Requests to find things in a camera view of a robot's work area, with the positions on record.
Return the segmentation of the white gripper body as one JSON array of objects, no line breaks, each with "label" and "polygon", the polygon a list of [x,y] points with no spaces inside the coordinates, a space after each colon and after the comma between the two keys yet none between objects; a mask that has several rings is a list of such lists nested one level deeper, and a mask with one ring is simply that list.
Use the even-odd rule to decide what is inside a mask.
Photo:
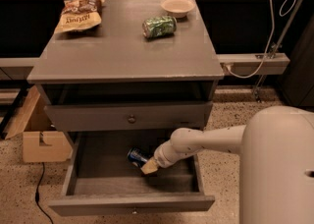
[{"label": "white gripper body", "polygon": [[176,152],[169,141],[165,141],[159,145],[154,151],[154,159],[159,167],[168,168],[173,166],[183,157],[180,153]]}]

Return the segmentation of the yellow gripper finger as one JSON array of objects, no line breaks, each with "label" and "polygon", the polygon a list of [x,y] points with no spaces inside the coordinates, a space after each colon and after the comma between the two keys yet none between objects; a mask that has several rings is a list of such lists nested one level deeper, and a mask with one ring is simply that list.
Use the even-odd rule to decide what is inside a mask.
[{"label": "yellow gripper finger", "polygon": [[159,164],[154,157],[151,157],[142,167],[141,171],[147,175],[156,172],[159,169]]}]

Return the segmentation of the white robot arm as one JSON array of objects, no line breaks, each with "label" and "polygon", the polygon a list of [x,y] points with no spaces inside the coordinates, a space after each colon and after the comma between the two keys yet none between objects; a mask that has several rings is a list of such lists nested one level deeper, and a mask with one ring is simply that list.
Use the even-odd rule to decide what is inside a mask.
[{"label": "white robot arm", "polygon": [[204,149],[240,157],[239,224],[314,224],[313,112],[273,106],[242,126],[176,129],[142,171],[170,167]]}]

